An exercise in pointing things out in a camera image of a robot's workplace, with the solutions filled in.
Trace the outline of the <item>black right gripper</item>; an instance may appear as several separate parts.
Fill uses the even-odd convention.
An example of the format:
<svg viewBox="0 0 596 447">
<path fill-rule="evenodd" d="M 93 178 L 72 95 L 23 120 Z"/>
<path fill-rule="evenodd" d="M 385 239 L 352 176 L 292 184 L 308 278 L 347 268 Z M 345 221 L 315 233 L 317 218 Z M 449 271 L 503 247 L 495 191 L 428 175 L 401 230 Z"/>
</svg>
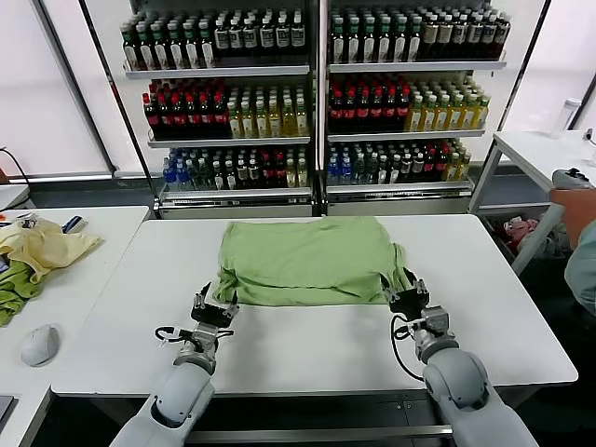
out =
<svg viewBox="0 0 596 447">
<path fill-rule="evenodd" d="M 403 291 L 396 293 L 390 281 L 380 275 L 382 292 L 394 314 L 402 314 L 407 321 L 421 318 L 421 312 L 429 303 L 429 293 L 425 282 L 414 272 L 404 267 L 403 272 L 416 291 Z"/>
</svg>

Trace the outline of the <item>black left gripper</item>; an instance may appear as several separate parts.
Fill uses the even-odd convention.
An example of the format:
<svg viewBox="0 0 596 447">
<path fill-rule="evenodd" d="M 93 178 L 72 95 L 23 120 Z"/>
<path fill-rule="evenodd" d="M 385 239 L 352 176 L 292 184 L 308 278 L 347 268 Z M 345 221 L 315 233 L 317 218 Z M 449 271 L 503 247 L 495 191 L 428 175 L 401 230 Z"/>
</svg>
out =
<svg viewBox="0 0 596 447">
<path fill-rule="evenodd" d="M 234 292 L 228 307 L 219 307 L 217 305 L 206 304 L 209 289 L 210 283 L 208 282 L 200 292 L 195 294 L 191 318 L 198 323 L 204 323 L 218 329 L 227 329 L 239 311 L 237 292 Z"/>
</svg>

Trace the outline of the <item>person hand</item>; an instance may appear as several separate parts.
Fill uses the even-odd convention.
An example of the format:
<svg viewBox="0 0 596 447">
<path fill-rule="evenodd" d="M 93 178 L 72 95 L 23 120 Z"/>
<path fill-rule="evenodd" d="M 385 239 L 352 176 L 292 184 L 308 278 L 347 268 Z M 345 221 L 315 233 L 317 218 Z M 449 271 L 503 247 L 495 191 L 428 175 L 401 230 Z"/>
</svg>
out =
<svg viewBox="0 0 596 447">
<path fill-rule="evenodd" d="M 564 207 L 563 216 L 567 221 L 590 223 L 595 219 L 594 189 L 553 189 L 550 197 L 553 203 Z"/>
</svg>

